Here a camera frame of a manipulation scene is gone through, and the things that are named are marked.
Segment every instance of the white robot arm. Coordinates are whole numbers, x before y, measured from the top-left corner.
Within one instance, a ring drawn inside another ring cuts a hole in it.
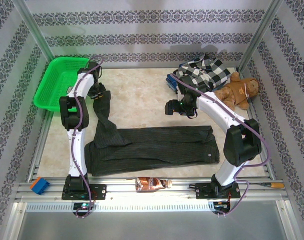
[[[259,133],[258,123],[254,119],[246,120],[229,109],[213,92],[200,94],[197,89],[178,82],[178,100],[170,100],[165,106],[165,114],[179,113],[191,118],[196,109],[211,117],[226,134],[224,143],[225,160],[219,171],[213,175],[211,184],[200,185],[206,196],[215,199],[237,189],[235,177],[244,165],[261,152],[260,139],[248,129]]]
[[[89,95],[94,99],[105,91],[104,86],[98,82],[100,64],[90,61],[87,68],[79,69],[74,87],[67,96],[60,98],[62,124],[67,130],[70,144],[70,169],[63,189],[63,200],[91,199],[89,189],[93,184],[88,183],[84,158],[85,128],[89,124],[85,98]],[[95,188],[102,187],[102,191],[105,191],[106,186],[97,185],[99,186]]]

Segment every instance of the green plastic basket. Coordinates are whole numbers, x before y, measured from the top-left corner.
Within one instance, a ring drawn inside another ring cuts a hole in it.
[[[77,71],[88,58],[58,57],[51,61],[34,96],[34,104],[42,109],[59,112],[59,99],[66,96],[77,80]]]

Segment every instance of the brown bottle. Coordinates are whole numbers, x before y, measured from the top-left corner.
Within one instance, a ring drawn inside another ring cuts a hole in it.
[[[156,177],[137,177],[136,178],[136,191],[156,191],[159,189],[166,189],[172,187],[171,180],[162,180]]]

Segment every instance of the beige surface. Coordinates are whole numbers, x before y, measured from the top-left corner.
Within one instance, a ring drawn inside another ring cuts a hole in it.
[[[220,150],[220,163],[162,168],[109,175],[107,177],[211,177],[224,160],[223,146],[225,135],[219,126],[205,113],[199,111],[195,119],[178,114],[164,114],[166,102],[177,99],[177,95],[166,83],[166,75],[172,68],[151,69],[103,69],[100,81],[111,91],[111,109],[109,120],[119,129],[148,128],[166,126],[211,125]],[[92,100],[86,98],[90,123],[86,128],[85,143],[92,141],[95,135],[97,117],[94,114]],[[236,108],[236,113],[248,118],[247,112]],[[260,162],[257,156],[251,164]],[[52,119],[38,175],[42,177],[66,177],[69,171],[69,145],[67,132],[61,124],[60,114],[56,112]],[[247,168],[240,176],[265,176],[262,167]]]

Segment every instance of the brown teddy bear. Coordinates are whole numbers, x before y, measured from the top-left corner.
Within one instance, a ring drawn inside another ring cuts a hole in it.
[[[230,83],[215,91],[215,95],[231,110],[235,110],[235,105],[248,109],[247,99],[257,95],[258,81],[254,78],[240,79],[236,71],[232,73],[230,80]]]

